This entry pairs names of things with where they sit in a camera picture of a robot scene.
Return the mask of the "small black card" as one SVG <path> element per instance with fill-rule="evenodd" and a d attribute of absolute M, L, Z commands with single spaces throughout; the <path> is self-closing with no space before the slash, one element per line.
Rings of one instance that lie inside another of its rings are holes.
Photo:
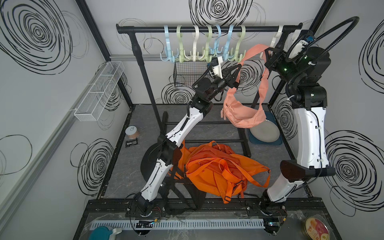
<path fill-rule="evenodd" d="M 125 143 L 125 147 L 128 148 L 128 147 L 131 147 L 131 146 L 135 146 L 138 144 L 138 139 L 131 139 L 131 140 L 127 140 L 126 143 Z"/>

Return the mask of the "light blue hook middle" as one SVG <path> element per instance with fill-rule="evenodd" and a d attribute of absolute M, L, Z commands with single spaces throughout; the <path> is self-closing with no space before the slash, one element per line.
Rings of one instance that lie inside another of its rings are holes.
<path fill-rule="evenodd" d="M 218 53 L 220 53 L 221 51 L 219 51 L 219 46 L 220 46 L 220 37 L 222 36 L 222 29 L 221 29 L 221 26 L 216 24 L 215 27 L 217 28 L 217 31 L 218 31 L 218 36 L 216 37 L 215 41 L 214 41 L 214 47 L 211 48 L 211 55 L 213 57 L 215 57 Z"/>

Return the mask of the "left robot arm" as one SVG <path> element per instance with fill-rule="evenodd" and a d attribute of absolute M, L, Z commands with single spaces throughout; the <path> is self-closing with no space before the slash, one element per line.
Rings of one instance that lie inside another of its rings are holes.
<path fill-rule="evenodd" d="M 210 66 L 193 84 L 195 95 L 187 104 L 187 113 L 182 120 L 167 134 L 161 133 L 156 144 L 146 151 L 141 162 L 141 173 L 145 186 L 134 197 L 135 204 L 147 216 L 153 208 L 153 201 L 166 175 L 178 165 L 182 157 L 182 143 L 189 132 L 209 113 L 213 107 L 212 99 L 227 87 L 237 88 L 236 78 L 242 65 L 220 70 L 213 82 L 206 78 L 214 70 Z"/>

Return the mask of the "round printed tin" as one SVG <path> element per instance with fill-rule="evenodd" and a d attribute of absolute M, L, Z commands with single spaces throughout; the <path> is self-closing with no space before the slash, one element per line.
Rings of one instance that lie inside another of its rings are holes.
<path fill-rule="evenodd" d="M 326 225 L 317 218 L 307 218 L 303 225 L 303 234 L 310 240 L 330 240 L 331 234 Z"/>

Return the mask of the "light green hook left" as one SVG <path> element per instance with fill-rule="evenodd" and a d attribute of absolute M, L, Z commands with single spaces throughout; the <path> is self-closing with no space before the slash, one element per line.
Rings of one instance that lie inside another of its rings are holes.
<path fill-rule="evenodd" d="M 186 55 L 185 55 L 185 49 L 184 49 L 183 40 L 182 40 L 183 34 L 181 32 L 181 28 L 182 28 L 182 25 L 177 26 L 176 34 L 177 34 L 178 43 L 179 43 L 179 63 L 182 64 L 186 60 Z"/>

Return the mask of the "light blue hook right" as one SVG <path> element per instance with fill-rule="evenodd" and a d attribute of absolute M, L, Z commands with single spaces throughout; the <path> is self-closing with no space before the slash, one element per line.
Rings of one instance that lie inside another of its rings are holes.
<path fill-rule="evenodd" d="M 233 29 L 234 29 L 234 25 L 230 25 L 227 33 L 227 41 L 224 46 L 224 49 L 222 50 L 222 58 L 224 61 L 227 61 L 229 57 L 229 48 L 230 48 L 230 43 L 232 39 Z"/>

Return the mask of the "pink sling bag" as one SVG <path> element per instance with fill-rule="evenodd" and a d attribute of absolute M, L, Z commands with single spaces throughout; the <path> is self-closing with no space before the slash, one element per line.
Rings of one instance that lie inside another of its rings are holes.
<path fill-rule="evenodd" d="M 267 118 L 262 103 L 264 102 L 268 92 L 269 75 L 269 70 L 265 69 L 258 91 L 260 95 L 260 103 L 257 110 L 242 105 L 242 103 L 235 98 L 235 92 L 237 89 L 230 88 L 223 103 L 221 117 L 225 120 L 229 120 L 235 127 L 242 129 L 250 129 L 264 122 Z"/>

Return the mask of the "white hook rightmost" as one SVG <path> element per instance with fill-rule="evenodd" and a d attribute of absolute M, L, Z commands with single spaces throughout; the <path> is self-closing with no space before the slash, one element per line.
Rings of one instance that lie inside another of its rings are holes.
<path fill-rule="evenodd" d="M 273 38 L 272 38 L 272 40 L 271 40 L 270 47 L 273 48 L 273 47 L 276 45 L 277 40 L 281 37 L 282 33 L 283 33 L 283 26 L 280 25 L 280 26 L 278 27 L 278 31 L 275 33 L 275 35 L 273 36 Z"/>

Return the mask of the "white mesh wall shelf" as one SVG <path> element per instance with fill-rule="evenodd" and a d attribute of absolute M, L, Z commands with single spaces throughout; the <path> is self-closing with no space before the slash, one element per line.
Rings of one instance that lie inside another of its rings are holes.
<path fill-rule="evenodd" d="M 99 120 L 124 69 L 121 61 L 101 64 L 96 72 L 95 80 L 74 113 L 79 121 L 96 122 Z"/>

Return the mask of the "teal tray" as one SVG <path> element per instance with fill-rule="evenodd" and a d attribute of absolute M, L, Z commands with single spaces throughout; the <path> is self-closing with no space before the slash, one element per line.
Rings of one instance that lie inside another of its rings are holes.
<path fill-rule="evenodd" d="M 246 129 L 249 140 L 255 145 L 281 145 L 282 138 L 272 113 L 265 112 L 266 120 L 259 125 Z"/>

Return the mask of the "orange and black backpack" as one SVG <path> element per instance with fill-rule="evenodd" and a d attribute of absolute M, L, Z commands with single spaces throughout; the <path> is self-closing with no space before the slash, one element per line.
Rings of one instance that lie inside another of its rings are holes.
<path fill-rule="evenodd" d="M 144 191 L 155 190 L 155 196 L 160 194 L 164 200 L 164 204 L 167 205 L 169 198 L 169 191 L 174 194 L 185 204 L 187 208 L 192 210 L 200 210 L 206 198 L 206 193 L 198 190 L 198 188 L 188 179 L 180 167 L 173 166 L 164 175 L 164 178 L 156 181 L 152 178 L 152 173 L 163 172 L 166 167 L 161 167 L 161 164 L 157 162 L 157 156 L 160 154 L 162 147 L 158 144 L 154 144 L 144 154 L 141 162 L 141 173 L 144 179 L 147 181 L 146 186 L 141 190 L 141 197 L 139 205 L 147 207 L 152 202 L 144 198 Z M 176 187 L 176 184 L 182 184 L 191 196 L 192 204 L 189 203 L 188 199 L 180 192 Z"/>

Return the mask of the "light green hook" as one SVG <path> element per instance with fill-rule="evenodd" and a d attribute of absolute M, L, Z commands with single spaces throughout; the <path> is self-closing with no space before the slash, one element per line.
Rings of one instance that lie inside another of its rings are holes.
<path fill-rule="evenodd" d="M 212 26 L 207 26 L 207 28 L 208 28 L 208 36 L 205 43 L 205 47 L 203 47 L 203 55 L 201 57 L 198 57 L 198 60 L 200 62 L 210 63 L 212 61 L 212 56 L 210 55 L 210 42 L 213 35 L 213 29 L 212 29 Z"/>
<path fill-rule="evenodd" d="M 178 43 L 179 43 L 179 63 L 182 64 L 186 60 L 186 55 L 185 55 L 185 49 L 184 49 L 183 40 L 182 40 L 183 34 L 181 32 L 181 28 L 182 28 L 182 25 L 177 26 L 176 34 L 177 34 Z"/>
<path fill-rule="evenodd" d="M 238 39 L 238 42 L 236 44 L 235 53 L 233 54 L 233 58 L 232 58 L 233 61 L 236 61 L 238 63 L 240 63 L 242 61 L 242 59 L 244 58 L 244 55 L 246 53 L 246 52 L 244 52 L 244 54 L 240 54 L 240 46 L 241 46 L 241 43 L 244 40 L 245 35 L 246 35 L 246 27 L 244 25 L 240 25 L 240 27 L 241 27 L 241 32 L 238 33 L 239 39 Z"/>

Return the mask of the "light blue hook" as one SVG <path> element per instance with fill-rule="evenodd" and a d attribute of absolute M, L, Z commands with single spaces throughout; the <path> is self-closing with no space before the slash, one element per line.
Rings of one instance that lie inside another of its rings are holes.
<path fill-rule="evenodd" d="M 220 46 L 220 37 L 222 36 L 222 29 L 221 29 L 221 26 L 216 24 L 215 27 L 217 28 L 217 31 L 218 31 L 218 36 L 216 37 L 215 41 L 214 41 L 214 47 L 211 48 L 211 55 L 213 57 L 215 57 L 218 53 L 220 53 L 221 51 L 219 51 L 219 46 Z"/>
<path fill-rule="evenodd" d="M 167 25 L 164 25 L 164 34 L 165 34 L 165 41 L 166 41 L 166 45 L 164 47 L 165 57 L 163 58 L 162 54 L 160 54 L 161 61 L 174 63 L 175 56 L 173 55 L 173 52 L 171 50 L 169 27 Z"/>
<path fill-rule="evenodd" d="M 224 61 L 227 61 L 229 57 L 229 48 L 230 48 L 230 43 L 232 39 L 233 29 L 234 29 L 234 25 L 230 25 L 227 33 L 227 41 L 224 46 L 224 49 L 222 50 L 222 58 Z"/>

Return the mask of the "white hook middle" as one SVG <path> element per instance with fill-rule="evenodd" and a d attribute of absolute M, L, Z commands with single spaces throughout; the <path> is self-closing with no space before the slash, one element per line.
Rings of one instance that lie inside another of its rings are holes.
<path fill-rule="evenodd" d="M 187 60 L 196 62 L 198 60 L 197 43 L 198 43 L 199 36 L 200 36 L 200 29 L 196 25 L 194 25 L 194 29 L 195 29 L 195 32 L 193 34 L 193 36 L 194 36 L 193 49 L 190 52 L 190 56 L 187 58 Z"/>

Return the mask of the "orange sling bag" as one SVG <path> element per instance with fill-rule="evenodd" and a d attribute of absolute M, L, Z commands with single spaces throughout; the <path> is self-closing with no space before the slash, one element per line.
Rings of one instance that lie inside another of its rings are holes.
<path fill-rule="evenodd" d="M 199 190 L 225 199 L 234 194 L 239 179 L 230 171 L 228 162 L 220 158 L 189 161 L 186 175 Z"/>

